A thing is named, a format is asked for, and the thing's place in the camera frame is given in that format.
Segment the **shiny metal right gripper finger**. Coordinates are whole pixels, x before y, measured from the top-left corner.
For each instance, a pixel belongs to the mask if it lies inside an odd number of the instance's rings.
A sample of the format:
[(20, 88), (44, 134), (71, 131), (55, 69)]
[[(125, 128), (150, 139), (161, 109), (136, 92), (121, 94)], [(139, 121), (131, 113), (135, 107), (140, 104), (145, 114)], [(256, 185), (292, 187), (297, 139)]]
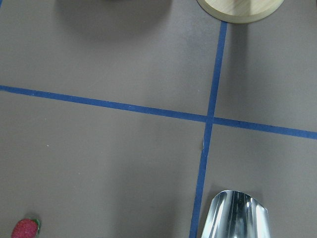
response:
[(267, 238), (268, 211), (252, 196), (224, 190), (211, 201), (203, 238)]

